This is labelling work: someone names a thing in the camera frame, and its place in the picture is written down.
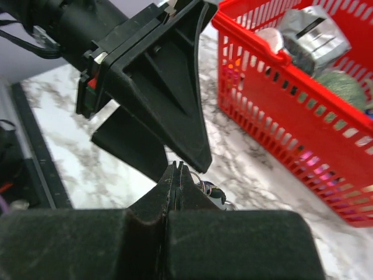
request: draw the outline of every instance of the gray background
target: gray background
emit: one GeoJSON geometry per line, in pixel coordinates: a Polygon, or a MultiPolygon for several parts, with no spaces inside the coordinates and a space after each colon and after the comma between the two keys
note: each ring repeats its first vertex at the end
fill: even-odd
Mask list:
{"type": "MultiPolygon", "coordinates": [[[[124,14],[132,17],[150,3],[158,3],[160,0],[111,0],[124,14]]],[[[9,18],[1,15],[0,19],[9,18]]],[[[30,36],[23,31],[19,24],[3,27],[2,30],[20,37],[29,42],[34,42],[30,36]]],[[[45,60],[25,51],[4,38],[0,38],[0,76],[4,76],[11,82],[18,82],[28,77],[43,73],[65,64],[63,59],[45,60]]]]}

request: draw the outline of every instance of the metal ring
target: metal ring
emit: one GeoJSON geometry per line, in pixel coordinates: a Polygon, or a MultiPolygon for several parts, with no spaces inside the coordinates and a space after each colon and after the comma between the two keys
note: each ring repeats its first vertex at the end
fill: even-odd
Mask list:
{"type": "Polygon", "coordinates": [[[230,202],[229,200],[226,200],[224,204],[227,204],[228,206],[231,206],[233,211],[238,210],[237,206],[234,203],[230,202]]]}
{"type": "Polygon", "coordinates": [[[199,177],[199,175],[193,171],[191,171],[191,174],[193,174],[194,176],[197,177],[197,179],[199,180],[201,186],[202,186],[202,189],[203,189],[203,193],[206,194],[206,186],[205,186],[205,183],[202,181],[202,179],[199,177]]]}

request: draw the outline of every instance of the red basket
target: red basket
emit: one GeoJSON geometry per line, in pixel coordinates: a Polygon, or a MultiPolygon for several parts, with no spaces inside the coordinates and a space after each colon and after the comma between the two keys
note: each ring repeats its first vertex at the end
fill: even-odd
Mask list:
{"type": "Polygon", "coordinates": [[[255,35],[276,26],[286,9],[310,5],[323,5],[350,40],[352,50],[335,67],[369,96],[372,1],[226,0],[212,21],[219,31],[219,107],[347,223],[371,227],[373,120],[255,35]]]}

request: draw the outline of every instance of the marble table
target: marble table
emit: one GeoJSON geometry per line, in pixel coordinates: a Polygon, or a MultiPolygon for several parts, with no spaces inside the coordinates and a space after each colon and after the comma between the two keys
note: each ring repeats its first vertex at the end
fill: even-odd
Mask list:
{"type": "MultiPolygon", "coordinates": [[[[373,229],[347,225],[218,108],[217,31],[200,38],[200,85],[213,163],[203,179],[214,182],[239,209],[289,209],[312,229],[328,279],[372,279],[373,229]]],[[[75,208],[125,208],[155,183],[90,142],[117,108],[109,103],[91,121],[76,115],[77,70],[69,65],[22,85],[75,208]]],[[[167,152],[170,161],[178,159],[167,152]]]]}

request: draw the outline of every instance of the marble countertop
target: marble countertop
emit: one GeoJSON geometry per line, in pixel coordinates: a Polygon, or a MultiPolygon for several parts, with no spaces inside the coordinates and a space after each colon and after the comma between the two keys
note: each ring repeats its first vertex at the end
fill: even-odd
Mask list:
{"type": "MultiPolygon", "coordinates": [[[[200,37],[200,85],[213,163],[203,179],[221,187],[239,209],[289,209],[310,225],[328,279],[371,279],[373,229],[355,229],[334,214],[217,108],[217,31],[200,37]]],[[[77,70],[62,66],[22,82],[75,208],[125,208],[155,183],[90,142],[117,108],[91,121],[75,114],[77,70]]],[[[178,159],[167,152],[170,161],[178,159]]]]}

